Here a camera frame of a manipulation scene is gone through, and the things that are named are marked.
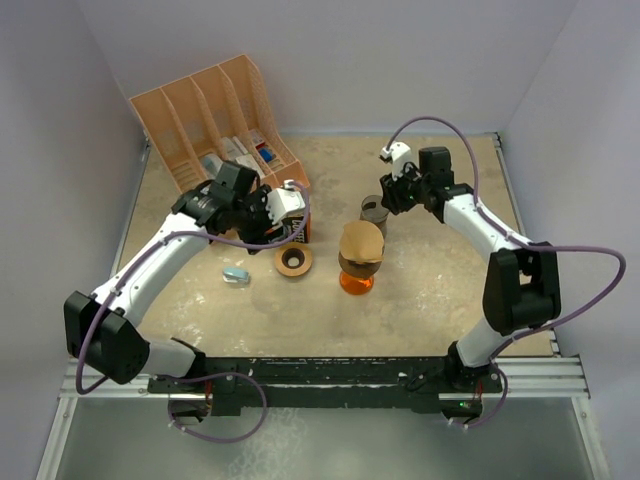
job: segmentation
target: small blue object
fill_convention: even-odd
[[[264,147],[258,150],[258,153],[262,158],[264,158],[264,161],[267,163],[273,160],[273,155],[271,154],[271,152]]]
[[[249,272],[243,268],[225,267],[222,270],[222,278],[227,283],[249,283]]]

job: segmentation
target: metal frame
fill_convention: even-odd
[[[507,174],[504,156],[502,154],[501,141],[497,133],[493,133],[496,153],[500,161],[507,190],[511,199],[518,227],[524,233],[522,219],[520,217],[516,200],[513,196],[511,181]],[[146,166],[150,153],[150,145],[147,141],[142,154],[142,162]],[[138,190],[144,169],[140,175]],[[129,225],[133,217],[136,198],[133,200],[129,212],[129,221],[124,229],[122,239],[114,259],[112,274],[115,274],[120,262],[120,256],[129,230]],[[500,357],[499,367],[509,378],[509,398],[571,398],[576,422],[582,437],[587,457],[591,465],[593,476],[596,480],[607,480],[611,478],[606,456],[600,444],[597,427],[589,404],[589,390],[579,357],[563,358],[557,344],[555,332],[549,332],[553,356],[550,357]],[[55,414],[49,439],[38,471],[37,480],[55,480],[58,467],[64,452],[65,442],[76,405],[80,395],[75,390],[75,370],[77,361],[70,360],[64,376],[62,388],[59,395],[58,409]],[[102,375],[91,369],[85,368],[84,381],[92,383]],[[147,391],[149,377],[138,376],[131,383],[118,385],[115,382],[107,381],[98,390],[91,394],[93,398],[141,398],[141,399],[168,399],[167,394],[150,394]],[[498,398],[499,393],[485,393],[486,398]],[[171,395],[172,399],[200,399],[201,395],[179,394]],[[471,395],[467,394],[440,394],[440,400],[466,400]]]

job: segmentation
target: black joint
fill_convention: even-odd
[[[202,350],[197,349],[193,345],[189,345],[188,343],[182,340],[179,340],[177,338],[172,338],[172,340],[175,340],[176,342],[181,343],[182,345],[185,345],[196,354],[196,357],[193,360],[193,363],[191,364],[191,368],[189,368],[189,371],[185,375],[185,378],[200,378],[200,377],[206,376],[208,372],[206,368],[207,356],[205,355],[205,353]],[[187,388],[189,387],[189,385],[195,385],[195,384],[184,384],[184,386]]]
[[[487,364],[481,367],[466,367],[462,363],[457,345],[458,342],[453,342],[447,350],[445,377],[455,390],[461,392],[473,391],[478,381],[490,374],[491,366]]]
[[[521,275],[527,277],[521,282]],[[491,328],[510,335],[538,328],[560,315],[560,281],[555,252],[526,249],[493,252],[487,266],[482,307]]]
[[[380,178],[382,187],[382,201],[380,204],[388,209],[392,214],[398,215],[408,212],[418,204],[416,187],[419,185],[420,177],[415,166],[409,167],[406,175],[394,180],[391,174]]]
[[[482,400],[440,400],[442,415],[449,420],[452,418],[462,419],[466,425],[469,422],[480,418],[482,415]]]
[[[67,351],[78,358],[100,304],[74,292],[64,304]],[[134,326],[116,312],[107,310],[87,350],[86,363],[119,384],[133,380],[149,358],[149,343]]]
[[[193,218],[196,225],[205,227],[212,235],[236,229],[245,243],[267,244],[279,239],[283,229],[273,230],[267,211],[271,187],[261,185],[253,190],[258,180],[255,170],[224,162],[214,180],[185,192],[171,211]]]
[[[429,174],[430,184],[435,188],[451,187],[454,185],[453,170],[451,170],[451,153],[446,147],[421,148],[418,151],[420,172]]]

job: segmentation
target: orange object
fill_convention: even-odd
[[[340,273],[340,286],[351,295],[363,295],[373,288],[373,276],[369,278],[356,278],[347,272]]]
[[[276,250],[275,262],[276,270],[285,277],[299,277],[309,271],[313,256],[306,245],[291,242]]]
[[[199,158],[229,158],[223,138],[237,137],[273,188],[293,179],[309,187],[300,161],[278,134],[258,67],[246,55],[232,58],[130,99],[144,129],[181,192],[208,176]],[[254,147],[262,139],[277,157],[267,163]]]

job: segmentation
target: small white part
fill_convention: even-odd
[[[282,188],[284,188],[285,190],[296,190],[296,186],[294,185],[295,180],[293,179],[288,179],[285,180],[284,182],[282,182]]]
[[[195,220],[183,213],[169,214],[160,230],[147,244],[120,270],[115,277],[96,288],[96,302],[102,304],[111,290],[115,288],[118,279],[127,271],[131,264],[149,247],[158,243],[170,232],[189,231],[206,233],[204,227],[198,227]],[[134,327],[142,322],[144,314],[158,294],[166,287],[178,271],[198,252],[203,250],[209,241],[206,238],[184,236],[174,238],[156,250],[146,262],[138,268],[133,276],[122,287],[122,293],[109,305],[110,310],[122,308],[125,318]]]
[[[300,192],[276,188],[267,194],[267,212],[273,225],[279,225],[288,216],[302,213],[304,207]]]
[[[403,142],[395,142],[387,150],[383,147],[380,150],[380,157],[391,162],[391,177],[397,180],[404,174],[404,167],[412,161],[411,148]]]
[[[256,162],[256,159],[253,158],[252,155],[241,155],[238,158],[236,158],[235,161],[236,163],[238,163],[239,165],[242,165],[243,167],[247,167],[247,168],[250,168],[251,170],[255,170],[260,176],[260,178],[264,178],[264,172],[262,171],[262,169],[258,165],[258,162]]]
[[[246,147],[242,144],[242,142],[238,137],[233,137],[233,143],[236,144],[236,146],[240,149],[243,155],[246,155],[249,153],[249,150],[246,149]]]
[[[222,137],[222,145],[224,145],[229,160],[235,160],[242,155],[238,146],[229,137]]]
[[[141,373],[184,377],[196,358],[193,350],[175,340],[153,337],[145,340],[149,342],[149,358]]]
[[[491,328],[486,318],[482,317],[469,333],[458,340],[456,348],[462,364],[466,367],[481,367],[489,364],[491,354],[510,337],[521,331],[517,330],[503,337]]]
[[[253,142],[254,147],[257,147],[264,143],[264,137],[255,128],[252,130],[249,130],[249,135],[251,135],[251,141]]]
[[[209,178],[214,179],[222,168],[223,160],[215,153],[209,153],[200,159],[200,163],[207,171]]]
[[[511,229],[491,210],[483,206],[482,211],[486,213],[492,220],[501,225],[503,228],[511,231]],[[444,223],[465,236],[473,245],[473,248],[480,254],[485,263],[489,261],[492,252],[497,252],[503,248],[507,250],[517,250],[520,248],[512,241],[503,238],[503,236],[478,213],[473,203],[473,195],[467,193],[458,195],[444,204]],[[511,238],[518,239],[522,242],[529,243],[530,240],[518,233],[513,232]]]

